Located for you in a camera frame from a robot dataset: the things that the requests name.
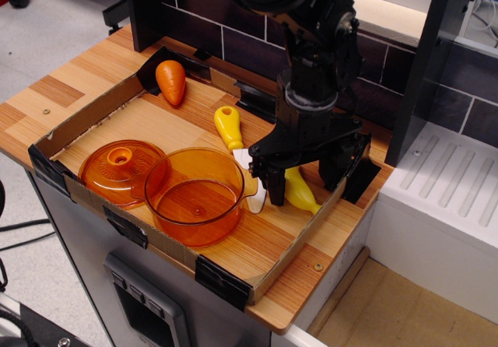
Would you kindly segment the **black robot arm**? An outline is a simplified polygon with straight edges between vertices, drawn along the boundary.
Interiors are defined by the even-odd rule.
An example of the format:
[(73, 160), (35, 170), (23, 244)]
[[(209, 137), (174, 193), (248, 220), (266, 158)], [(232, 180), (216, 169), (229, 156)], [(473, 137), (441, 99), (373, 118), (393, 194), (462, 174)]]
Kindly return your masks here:
[(355, 167), (366, 146), (360, 120), (333, 111), (339, 94), (364, 63), (357, 46), (353, 0), (234, 0), (282, 25), (290, 68), (277, 78), (275, 127), (250, 146), (249, 171), (273, 205), (282, 205), (289, 168), (317, 162), (332, 191)]

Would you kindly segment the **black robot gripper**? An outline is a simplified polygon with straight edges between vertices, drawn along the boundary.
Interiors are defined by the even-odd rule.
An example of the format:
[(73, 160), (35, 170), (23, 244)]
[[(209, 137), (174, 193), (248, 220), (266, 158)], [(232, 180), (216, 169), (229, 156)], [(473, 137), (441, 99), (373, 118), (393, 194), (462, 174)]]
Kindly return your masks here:
[(339, 91), (330, 81), (311, 75), (277, 78), (275, 127), (249, 147), (250, 172), (262, 180), (273, 205), (285, 200), (285, 170), (318, 162), (324, 187), (334, 191), (363, 154), (363, 123), (336, 114)]

